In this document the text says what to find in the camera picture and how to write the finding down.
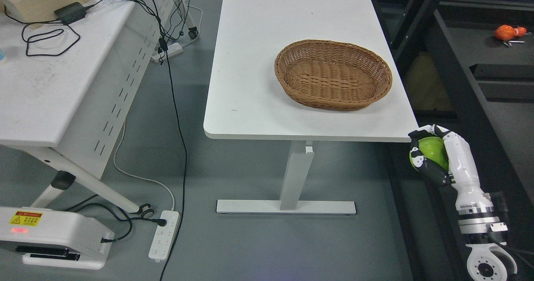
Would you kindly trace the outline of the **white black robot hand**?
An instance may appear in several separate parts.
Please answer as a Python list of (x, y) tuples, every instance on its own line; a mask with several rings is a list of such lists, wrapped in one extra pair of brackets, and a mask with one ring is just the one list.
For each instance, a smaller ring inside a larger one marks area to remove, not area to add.
[[(480, 187), (479, 175), (469, 144), (459, 134), (431, 124), (420, 127), (408, 134), (411, 139), (409, 160), (412, 167), (422, 173), (437, 186), (451, 185), (458, 194), (456, 210), (465, 213), (488, 211), (494, 205)], [(442, 142), (442, 153), (448, 167), (429, 158), (429, 152), (421, 149), (420, 142), (425, 138), (438, 138)]]

